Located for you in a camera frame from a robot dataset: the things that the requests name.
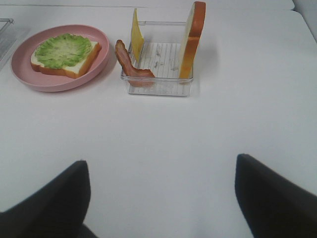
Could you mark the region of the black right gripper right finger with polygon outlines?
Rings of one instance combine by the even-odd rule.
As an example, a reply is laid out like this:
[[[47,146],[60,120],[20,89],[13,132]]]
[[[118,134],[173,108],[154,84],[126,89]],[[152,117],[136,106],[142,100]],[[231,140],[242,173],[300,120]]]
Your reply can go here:
[[[255,238],[315,238],[317,197],[248,154],[237,156],[235,194]]]

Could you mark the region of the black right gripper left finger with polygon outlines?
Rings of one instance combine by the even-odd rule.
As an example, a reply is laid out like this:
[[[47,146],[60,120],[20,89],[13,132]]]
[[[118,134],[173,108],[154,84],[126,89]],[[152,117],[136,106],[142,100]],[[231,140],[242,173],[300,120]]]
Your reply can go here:
[[[86,161],[76,161],[36,193],[0,215],[2,238],[89,238],[91,198]]]

